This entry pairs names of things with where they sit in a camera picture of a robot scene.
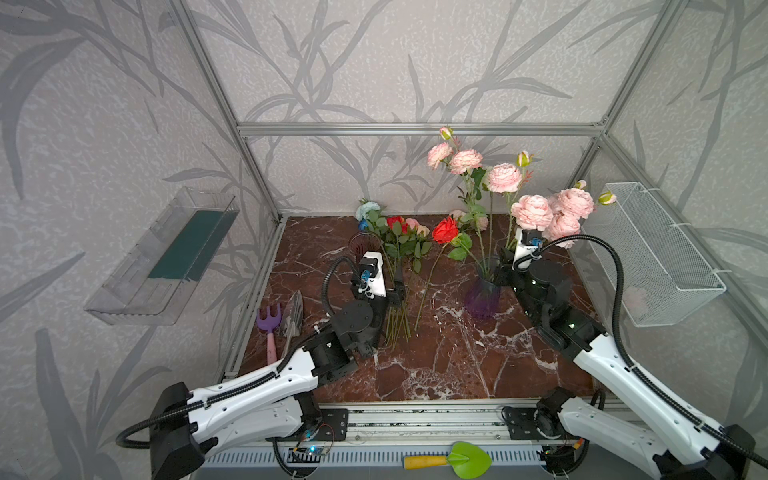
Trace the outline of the purple ribbed glass vase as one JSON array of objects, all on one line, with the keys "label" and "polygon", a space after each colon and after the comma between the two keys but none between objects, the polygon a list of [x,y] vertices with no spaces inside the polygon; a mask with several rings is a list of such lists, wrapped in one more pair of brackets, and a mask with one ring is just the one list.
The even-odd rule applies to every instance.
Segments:
[{"label": "purple ribbed glass vase", "polygon": [[477,267],[464,297],[464,310],[475,321],[491,320],[498,312],[504,288],[501,274],[501,262],[496,256],[486,258],[484,267]]}]

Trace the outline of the dark red rose stem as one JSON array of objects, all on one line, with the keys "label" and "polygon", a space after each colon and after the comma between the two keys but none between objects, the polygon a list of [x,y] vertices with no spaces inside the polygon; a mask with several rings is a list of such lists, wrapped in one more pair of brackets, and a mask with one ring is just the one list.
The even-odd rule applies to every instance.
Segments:
[{"label": "dark red rose stem", "polygon": [[385,219],[384,252],[393,274],[396,299],[388,315],[387,345],[394,347],[404,338],[411,337],[408,318],[408,280],[421,273],[422,259],[429,252],[430,230],[414,218],[391,216]]}]

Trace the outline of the dark glass cup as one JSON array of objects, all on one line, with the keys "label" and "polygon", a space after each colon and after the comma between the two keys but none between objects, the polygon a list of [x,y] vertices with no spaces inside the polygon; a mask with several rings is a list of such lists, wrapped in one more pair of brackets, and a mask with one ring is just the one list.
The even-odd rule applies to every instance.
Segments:
[{"label": "dark glass cup", "polygon": [[360,261],[367,252],[380,252],[381,245],[381,239],[369,231],[356,233],[348,242],[348,248],[357,261]]}]

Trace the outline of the pink rose stem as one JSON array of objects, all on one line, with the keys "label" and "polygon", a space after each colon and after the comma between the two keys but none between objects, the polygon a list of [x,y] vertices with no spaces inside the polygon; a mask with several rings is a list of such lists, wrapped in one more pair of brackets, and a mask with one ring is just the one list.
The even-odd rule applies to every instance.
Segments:
[{"label": "pink rose stem", "polygon": [[549,201],[541,195],[523,195],[522,190],[531,178],[528,167],[533,156],[521,151],[512,163],[494,166],[486,175],[484,185],[491,194],[504,198],[509,224],[504,241],[498,247],[498,265],[495,277],[498,283],[504,276],[502,265],[513,259],[518,240],[516,230],[543,233],[554,218]]},{"label": "pink rose stem", "polygon": [[[486,169],[482,165],[483,156],[474,149],[463,149],[450,127],[442,127],[439,135],[441,142],[428,151],[427,165],[432,170],[444,167],[447,172],[460,180],[458,198],[463,204],[460,210],[473,214],[486,214],[489,218],[486,208],[481,205],[486,176]],[[465,260],[474,260],[477,266],[484,267],[486,257],[482,233],[472,233],[473,257],[467,257]]]},{"label": "pink rose stem", "polygon": [[578,180],[573,187],[561,190],[547,198],[553,218],[543,237],[548,242],[581,233],[582,221],[594,213],[598,206],[612,205],[617,196],[612,191],[602,192],[594,199],[587,190],[587,182]]}]

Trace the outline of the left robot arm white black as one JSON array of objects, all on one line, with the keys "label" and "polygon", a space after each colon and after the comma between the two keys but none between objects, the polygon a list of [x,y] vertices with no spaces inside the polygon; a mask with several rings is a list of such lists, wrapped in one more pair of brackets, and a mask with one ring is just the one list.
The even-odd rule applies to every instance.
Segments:
[{"label": "left robot arm white black", "polygon": [[152,411],[150,476],[182,479],[204,461],[250,441],[287,438],[322,422],[314,390],[354,373],[374,356],[395,290],[363,270],[354,301],[282,360],[234,380],[190,390],[167,387]]}]

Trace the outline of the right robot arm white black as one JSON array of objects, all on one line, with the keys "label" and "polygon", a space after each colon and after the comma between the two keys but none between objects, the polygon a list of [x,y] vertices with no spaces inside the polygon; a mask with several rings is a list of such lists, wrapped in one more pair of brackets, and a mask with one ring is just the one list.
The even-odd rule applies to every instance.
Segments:
[{"label": "right robot arm white black", "polygon": [[743,479],[750,465],[766,465],[754,438],[724,427],[661,384],[595,319],[569,303],[571,282],[549,260],[503,263],[497,269],[545,342],[615,394],[642,421],[638,427],[558,387],[539,400],[540,433],[595,443],[653,479]]}]

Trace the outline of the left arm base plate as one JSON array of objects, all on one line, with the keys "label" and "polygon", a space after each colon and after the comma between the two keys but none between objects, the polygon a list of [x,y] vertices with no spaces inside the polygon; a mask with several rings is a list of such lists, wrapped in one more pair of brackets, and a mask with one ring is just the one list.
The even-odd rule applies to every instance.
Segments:
[{"label": "left arm base plate", "polygon": [[350,424],[346,408],[322,408],[321,417],[310,423],[298,436],[302,441],[344,441]]}]

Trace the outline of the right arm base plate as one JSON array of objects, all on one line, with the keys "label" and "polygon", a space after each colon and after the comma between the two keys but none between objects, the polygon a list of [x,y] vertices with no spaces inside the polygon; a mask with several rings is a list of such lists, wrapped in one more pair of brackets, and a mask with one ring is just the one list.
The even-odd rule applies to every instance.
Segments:
[{"label": "right arm base plate", "polygon": [[578,437],[566,432],[556,414],[535,407],[504,406],[501,419],[511,440],[573,443]]}]

